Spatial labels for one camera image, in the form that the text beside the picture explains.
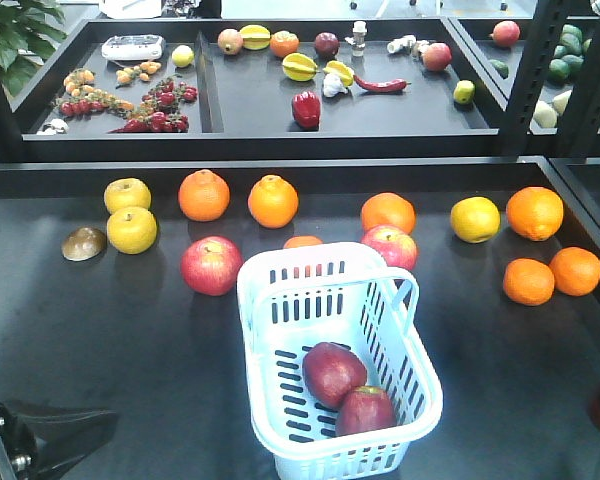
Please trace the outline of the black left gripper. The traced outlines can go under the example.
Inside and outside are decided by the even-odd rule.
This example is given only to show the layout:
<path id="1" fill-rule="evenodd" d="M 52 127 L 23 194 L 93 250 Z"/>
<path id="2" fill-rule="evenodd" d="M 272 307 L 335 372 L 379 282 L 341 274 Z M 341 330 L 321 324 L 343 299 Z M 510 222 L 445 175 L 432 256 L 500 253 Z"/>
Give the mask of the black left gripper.
<path id="1" fill-rule="evenodd" d="M 64 475 L 114 436 L 119 415 L 19 400 L 0 404 L 0 479 Z"/>

